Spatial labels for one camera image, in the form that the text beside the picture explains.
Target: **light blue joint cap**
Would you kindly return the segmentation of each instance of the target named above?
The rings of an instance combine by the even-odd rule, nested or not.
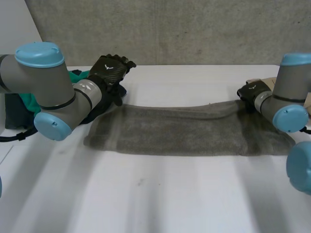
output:
[[[286,172],[295,189],[311,195],[311,142],[300,142],[290,150]]]
[[[38,113],[34,124],[42,135],[55,141],[62,141],[72,133],[71,128],[63,120],[48,113]]]
[[[279,109],[273,117],[273,125],[286,133],[294,133],[301,130],[308,123],[307,110],[298,104],[288,105]]]
[[[59,47],[51,42],[33,42],[18,47],[15,59],[28,67],[51,68],[64,62],[64,56]]]
[[[300,66],[311,64],[311,53],[288,53],[283,56],[281,66]]]

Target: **black band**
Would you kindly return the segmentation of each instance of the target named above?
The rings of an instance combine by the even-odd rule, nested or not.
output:
[[[0,57],[0,67],[1,67],[1,62],[4,60],[4,58],[6,57],[7,55],[3,55]],[[11,92],[7,87],[6,85],[4,84],[3,80],[2,80],[2,77],[1,77],[1,72],[0,72],[0,86],[7,92]]]
[[[260,105],[260,108],[259,108],[259,111],[260,111],[261,114],[262,114],[262,112],[261,112],[261,107],[262,107],[263,103],[264,103],[267,99],[269,99],[269,98],[271,98],[271,96],[268,96],[267,98],[265,98],[265,99],[263,100],[263,102],[261,102],[261,105]]]
[[[93,104],[92,104],[91,99],[88,97],[88,95],[86,93],[84,93],[83,91],[81,91],[80,89],[75,88],[74,90],[79,92],[79,93],[81,93],[87,99],[87,101],[89,103],[89,106],[91,107],[91,110],[92,110],[93,109]]]
[[[272,95],[272,97],[274,99],[277,99],[277,100],[282,100],[282,101],[286,101],[286,102],[293,102],[293,103],[304,103],[306,101],[306,99],[304,99],[304,100],[289,99],[289,98],[284,98],[284,97],[277,96],[274,94]]]
[[[52,106],[52,107],[45,107],[45,106],[41,106],[41,105],[39,105],[39,106],[43,110],[56,110],[56,109],[64,108],[64,107],[72,104],[75,99],[76,99],[76,93],[74,93],[74,96],[70,100],[68,100],[66,103],[62,103],[60,105],[56,105],[56,106]]]

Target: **table surface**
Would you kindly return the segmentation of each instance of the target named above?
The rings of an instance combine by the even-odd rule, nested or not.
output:
[[[90,67],[69,67],[88,70]],[[139,66],[124,102],[197,106],[237,99],[277,66]],[[286,156],[169,157],[83,146],[39,133],[0,144],[2,233],[309,233],[311,196],[286,176]],[[2,135],[15,134],[5,130]],[[296,141],[310,140],[293,133]]]

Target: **beige cloth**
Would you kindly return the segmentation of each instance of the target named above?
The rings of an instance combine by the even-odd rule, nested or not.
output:
[[[250,80],[247,80],[247,82],[251,83],[251,82],[258,81],[258,80],[259,79],[250,79]],[[273,91],[274,84],[276,83],[276,77],[261,79],[261,80],[271,89],[271,91]],[[303,106],[307,109],[309,113],[309,117],[310,117],[311,116],[311,93],[307,95],[305,104]]]

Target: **black cable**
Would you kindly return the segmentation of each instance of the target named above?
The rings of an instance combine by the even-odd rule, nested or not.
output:
[[[22,132],[22,133],[18,133],[16,134],[16,136],[12,136],[12,137],[2,137],[0,136],[0,142],[12,142],[12,141],[22,141],[25,140],[26,137],[29,137],[33,134],[35,134],[36,132],[38,132],[38,130],[35,128],[35,126],[33,126],[31,129]]]
[[[307,130],[307,127],[303,127],[301,130],[299,130],[300,132],[303,132],[303,133],[307,133],[307,134],[311,134],[311,130]]]

